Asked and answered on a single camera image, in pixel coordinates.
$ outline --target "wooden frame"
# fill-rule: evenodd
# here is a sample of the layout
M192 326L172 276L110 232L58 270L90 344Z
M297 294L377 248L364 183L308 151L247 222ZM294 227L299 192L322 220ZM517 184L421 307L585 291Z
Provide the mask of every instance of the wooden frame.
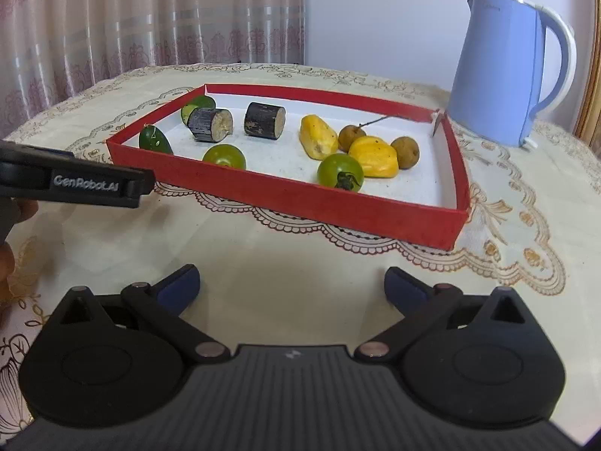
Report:
M574 135L592 146L601 139L601 0L595 0L595 31L587 86L584 91ZM601 148L594 150L599 155Z

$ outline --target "electric kettle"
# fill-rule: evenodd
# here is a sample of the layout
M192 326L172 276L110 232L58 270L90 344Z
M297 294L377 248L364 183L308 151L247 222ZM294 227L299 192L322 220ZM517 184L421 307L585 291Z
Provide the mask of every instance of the electric kettle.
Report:
M554 10L526 0L468 0L470 24L447 114L476 134L508 146L525 142L534 117L563 100L576 71L573 29ZM545 30L561 46L560 74L540 100Z

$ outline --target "green fruit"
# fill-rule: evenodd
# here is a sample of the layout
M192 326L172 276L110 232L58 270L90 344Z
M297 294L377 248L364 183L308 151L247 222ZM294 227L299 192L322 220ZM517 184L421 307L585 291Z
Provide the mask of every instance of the green fruit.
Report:
M190 114L197 108L210 108L211 110L215 109L215 101L211 97L206 95L199 95L196 98L193 98L184 105L180 110L181 121L184 122L184 125L187 126L188 117Z
M157 153L173 154L165 134L163 134L156 126L148 124L143 126L137 144L140 149L155 151Z
M317 181L322 186L358 192L363 185L363 168L347 154L331 154L317 169Z
M220 166L229 166L238 168L239 170L246 169L246 158L242 151L231 144L217 144L211 147L202 158L203 161L213 163Z
M214 99L206 95L199 95L196 98L191 99L189 104L194 104L200 108L216 108Z
M193 103L188 103L187 105L184 105L181 110L180 110L180 117L181 117L181 121L184 122L184 125L187 126L187 120L190 117L190 114L196 110L197 108L199 108L198 105L194 105Z

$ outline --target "pink curtain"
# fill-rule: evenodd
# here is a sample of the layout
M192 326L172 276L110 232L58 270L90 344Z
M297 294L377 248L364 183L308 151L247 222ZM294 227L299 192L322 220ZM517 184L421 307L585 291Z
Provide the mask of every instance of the pink curtain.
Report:
M0 0L0 138L149 65L303 63L303 0Z

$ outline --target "lace tablecloth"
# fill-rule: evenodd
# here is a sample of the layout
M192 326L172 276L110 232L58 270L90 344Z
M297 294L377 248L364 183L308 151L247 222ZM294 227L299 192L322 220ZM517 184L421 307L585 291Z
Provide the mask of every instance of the lace tablecloth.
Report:
M448 98L437 88L298 65L144 68L41 113L9 139L106 162L110 135L192 88L219 82L301 86L431 109ZM540 146L533 152L455 129L472 210L449 253L163 184L137 210L42 205L9 237L17 268L2 311L2 437L29 422L19 364L68 288L116 293L194 263L204 286L184 316L232 349L239 342L354 349L399 319L384 297L389 266L468 294L513 286L566 366L554 422L586 440L601 426L601 166L552 124L535 125Z

